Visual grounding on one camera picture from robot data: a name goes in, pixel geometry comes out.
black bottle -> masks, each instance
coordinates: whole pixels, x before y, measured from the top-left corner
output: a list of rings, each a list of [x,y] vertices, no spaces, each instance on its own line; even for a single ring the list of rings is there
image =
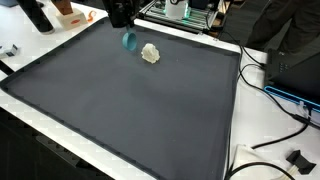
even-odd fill
[[[51,34],[54,28],[36,0],[17,0],[22,10],[42,34]]]

mat border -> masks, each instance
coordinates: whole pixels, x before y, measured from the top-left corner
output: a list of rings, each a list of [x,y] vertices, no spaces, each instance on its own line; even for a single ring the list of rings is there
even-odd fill
[[[152,177],[156,178],[156,179],[166,179],[163,176],[161,176],[160,174],[156,173],[155,171],[153,171],[152,169],[144,166],[143,164],[140,164],[139,162],[137,162],[136,160],[126,156],[125,154],[117,151],[116,149],[112,148],[111,146],[109,146],[108,144],[104,144],[103,142],[99,141],[98,139],[96,139],[93,136],[90,136],[89,134],[82,132],[79,128],[76,128],[74,126],[72,126],[71,124],[65,122],[64,120],[54,116],[53,114],[50,114],[50,112],[47,112],[45,110],[43,110],[42,108],[38,107],[37,105],[34,105],[30,102],[28,102],[27,100],[25,100],[23,97],[20,97],[16,94],[14,94],[13,92],[11,92],[8,87],[7,84],[9,84],[11,81],[13,81],[14,79],[18,78],[19,76],[21,76],[23,73],[27,72],[28,70],[30,70],[31,68],[45,62],[47,60],[48,56],[54,56],[57,52],[59,52],[61,49],[66,48],[67,46],[72,45],[72,43],[74,43],[76,40],[80,40],[81,36],[84,36],[86,33],[89,33],[90,31],[94,30],[95,28],[99,27],[101,24],[104,23],[110,23],[109,18],[104,17],[100,20],[98,20],[97,22],[95,22],[93,25],[91,25],[90,27],[86,28],[85,30],[83,30],[82,32],[80,32],[79,34],[77,34],[76,36],[72,37],[71,39],[67,40],[66,42],[64,42],[63,44],[59,45],[58,47],[54,48],[52,51],[44,54],[43,56],[39,57],[38,59],[34,60],[33,62],[30,62],[28,65],[20,68],[19,70],[17,70],[16,72],[12,73],[11,75],[9,75],[8,77],[6,77],[4,80],[2,80],[0,82],[0,89],[2,89],[4,92],[6,92],[8,95],[12,96],[13,98],[23,102],[24,104],[36,109],[37,111],[39,111],[40,113],[52,118],[53,120],[55,120],[56,122],[62,124],[63,126],[77,132],[78,134],[80,134],[81,136],[89,139],[90,141],[94,142],[96,145],[99,145],[100,147],[104,148],[105,150],[107,150],[108,152],[111,152],[112,154],[114,154],[115,156],[123,159],[124,161],[130,163],[131,165],[139,168],[140,170],[146,172],[147,174],[151,175]],[[240,54],[237,52],[233,52],[233,51],[229,51],[229,50],[225,50],[225,49],[221,49],[219,47],[215,47],[215,46],[210,46],[207,44],[203,44],[197,41],[193,41],[190,39],[185,39],[185,38],[181,38],[181,37],[177,37],[171,34],[167,34],[167,33],[163,33],[163,32],[159,32],[159,31],[155,31],[152,30],[150,28],[146,28],[146,27],[141,27],[145,32],[148,31],[153,31],[162,35],[165,35],[167,37],[168,40],[181,40],[184,43],[187,43],[195,48],[210,48],[211,51],[214,52],[219,52],[220,54],[224,54],[226,56],[235,56],[238,57],[236,58],[237,60],[237,67],[235,68],[235,72],[232,72],[232,70],[230,70],[230,74],[233,76],[232,78],[232,102],[231,104],[233,104],[232,108],[231,108],[231,112],[227,112],[226,114],[229,115],[230,122],[227,123],[228,127],[224,127],[223,129],[225,130],[224,132],[224,136],[226,137],[226,139],[228,139],[229,133],[231,132],[231,125],[232,125],[232,116],[233,116],[233,110],[234,110],[234,103],[235,103],[235,96],[236,96],[236,88],[237,88],[237,72],[238,72],[238,68],[240,65],[240,61],[239,58]],[[218,160],[218,162],[224,162],[222,166],[220,166],[220,169],[218,170],[218,172],[221,172],[221,174],[219,175],[219,177],[217,177],[216,175],[213,177],[209,177],[209,175],[212,175],[211,173],[209,173],[207,170],[207,179],[223,179],[223,174],[224,174],[224,170],[225,170],[225,161],[226,161],[226,156],[227,156],[227,147],[228,147],[228,141],[226,141],[226,143],[224,144],[223,147],[223,156],[220,156],[221,158]]]

cable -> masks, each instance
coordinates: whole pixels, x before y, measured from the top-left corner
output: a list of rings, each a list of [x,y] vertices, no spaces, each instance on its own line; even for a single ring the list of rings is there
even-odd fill
[[[306,119],[306,118],[304,118],[304,117],[301,117],[301,116],[299,116],[299,115],[297,115],[297,114],[293,114],[293,113],[288,112],[286,109],[284,109],[284,108],[281,106],[281,104],[280,104],[271,94],[267,93],[266,91],[264,91],[263,89],[261,89],[261,88],[259,88],[259,87],[257,87],[257,86],[254,86],[254,85],[250,84],[250,83],[245,79],[245,77],[243,76],[243,71],[245,70],[246,67],[248,67],[248,66],[253,66],[253,65],[252,65],[252,64],[246,65],[246,66],[244,66],[244,67],[241,69],[241,59],[242,59],[242,56],[243,56],[243,51],[245,51],[246,54],[247,54],[252,60],[254,60],[257,64],[260,65],[260,66],[259,66],[259,65],[256,65],[257,67],[260,67],[260,68],[263,69],[264,66],[265,66],[265,64],[262,64],[262,63],[259,63],[258,61],[256,61],[256,60],[246,51],[246,49],[243,48],[243,47],[240,45],[240,43],[238,43],[238,42],[235,40],[235,38],[233,38],[233,36],[232,36],[231,34],[229,34],[229,33],[226,32],[226,31],[224,31],[224,32],[222,32],[222,33],[228,34],[228,35],[231,37],[231,39],[232,39],[232,40],[239,46],[239,48],[240,48],[239,76],[238,76],[238,78],[241,77],[241,78],[243,79],[243,81],[244,81],[248,86],[250,86],[250,87],[252,87],[252,88],[254,88],[254,89],[256,89],[256,90],[259,90],[259,91],[261,91],[262,93],[264,93],[265,95],[267,95],[268,97],[270,97],[270,98],[272,99],[272,101],[273,101],[284,113],[288,114],[288,115],[291,116],[293,119],[298,120],[298,121],[306,124],[300,131],[298,131],[297,133],[294,133],[293,135],[290,135],[290,136],[281,138],[281,139],[276,140],[276,141],[272,141],[272,142],[267,142],[267,143],[263,143],[263,144],[260,144],[260,145],[256,145],[256,146],[254,146],[253,148],[256,149],[256,148],[259,148],[259,147],[262,147],[262,146],[266,146],[266,145],[270,145],[270,144],[275,144],[275,143],[277,143],[277,142],[280,142],[280,141],[289,139],[289,138],[291,138],[291,137],[297,136],[298,134],[300,134],[300,133],[302,133],[303,131],[305,131],[306,127],[311,124],[311,122],[310,122],[308,119]],[[229,155],[229,153],[230,153],[230,144],[229,144],[229,147],[228,147],[228,155]],[[225,180],[229,180],[229,179],[231,178],[231,176],[233,176],[235,173],[237,173],[238,171],[240,171],[240,170],[242,170],[242,169],[244,169],[244,168],[247,168],[247,167],[250,167],[250,166],[256,166],[256,165],[265,165],[265,166],[270,166],[270,167],[276,168],[276,169],[282,171],[284,174],[286,174],[290,179],[293,179],[293,180],[294,180],[294,178],[293,178],[290,174],[288,174],[286,171],[284,171],[283,169],[279,168],[279,167],[276,166],[276,165],[269,164],[269,163],[259,163],[259,162],[258,162],[258,163],[249,163],[249,164],[245,164],[245,165],[243,165],[243,166],[241,166],[241,167],[238,167],[237,169],[235,169],[234,171],[232,171],[234,164],[232,163],[231,166],[228,167],[228,166],[229,166],[229,163],[230,163],[230,162],[229,162],[229,161],[230,161],[229,158],[230,158],[230,157],[228,156],[228,159],[227,159],[227,171],[226,171],[226,174],[225,174],[225,177],[224,177]]]
[[[255,66],[255,67],[258,67],[259,69],[262,69],[263,70],[263,68],[261,67],[261,66],[259,66],[259,65],[257,65],[257,64],[247,64],[247,65],[245,65],[242,69],[241,69],[241,71],[240,71],[240,73],[239,73],[239,75],[238,75],[238,78],[237,78],[237,82],[239,81],[239,79],[240,79],[240,74],[242,74],[243,73],[243,71],[247,68],[247,67],[249,67],[249,66]]]
[[[235,175],[237,172],[243,170],[243,169],[246,169],[248,167],[251,167],[251,166],[269,166],[269,167],[272,167],[274,169],[277,169],[279,171],[281,171],[283,174],[285,174],[289,179],[291,180],[295,180],[287,171],[283,170],[282,168],[280,168],[279,166],[276,166],[274,164],[270,164],[270,163],[265,163],[265,162],[254,162],[254,163],[248,163],[248,164],[244,164],[240,167],[237,167],[235,170],[231,171],[230,172],[230,175],[227,176],[227,179],[226,180],[230,180],[230,178]]]
[[[211,26],[209,26],[209,23],[208,23],[208,16],[209,16],[209,13],[211,12],[211,10],[208,10],[208,13],[207,13],[207,15],[206,15],[206,24],[207,24],[207,27],[208,27],[208,29],[209,29],[209,31],[210,31],[210,29],[211,29]]]
[[[258,144],[258,145],[255,145],[253,147],[251,147],[252,149],[258,149],[258,148],[261,148],[261,147],[264,147],[264,146],[269,146],[271,144],[276,144],[276,143],[279,143],[281,141],[285,141],[287,139],[290,139],[290,138],[293,138],[301,133],[303,133],[307,128],[308,128],[309,124],[305,124],[299,131],[289,135],[289,136],[285,136],[283,138],[280,138],[280,139],[277,139],[277,140],[274,140],[274,141],[270,141],[270,142],[266,142],[266,143],[262,143],[262,144]]]
[[[147,12],[158,2],[159,0],[155,0],[154,3],[146,10],[144,16],[146,16]]]
[[[263,63],[257,61],[256,59],[254,59],[254,58],[248,53],[248,51],[246,50],[246,48],[244,48],[243,46],[241,46],[240,43],[239,43],[237,40],[235,40],[235,38],[234,38],[230,33],[228,33],[227,31],[223,31],[222,33],[228,34],[228,35],[231,37],[231,39],[232,39],[232,40],[250,57],[250,59],[252,59],[255,63],[259,64],[259,65],[262,66],[262,67],[265,66],[265,64],[263,64]]]

orange object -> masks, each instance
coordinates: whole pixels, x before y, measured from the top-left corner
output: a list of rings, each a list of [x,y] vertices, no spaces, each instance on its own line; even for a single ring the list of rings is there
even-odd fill
[[[96,16],[97,12],[95,11],[90,11],[89,12],[89,19],[88,19],[88,22],[92,22],[93,21],[93,17]]]
[[[71,24],[77,24],[78,22],[80,22],[80,19],[73,20]]]

black plug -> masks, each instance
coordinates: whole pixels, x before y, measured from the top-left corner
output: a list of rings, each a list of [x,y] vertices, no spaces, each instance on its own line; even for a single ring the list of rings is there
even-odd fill
[[[292,165],[297,166],[300,174],[307,175],[309,174],[313,168],[316,166],[314,163],[310,163],[306,158],[301,155],[301,151],[294,151],[288,158]]]
[[[306,119],[306,118],[304,118],[304,117],[302,117],[300,115],[292,114],[291,116],[292,116],[293,119],[295,119],[295,120],[297,120],[297,121],[299,121],[299,122],[301,122],[303,124],[308,124],[308,125],[310,124],[309,119]]]

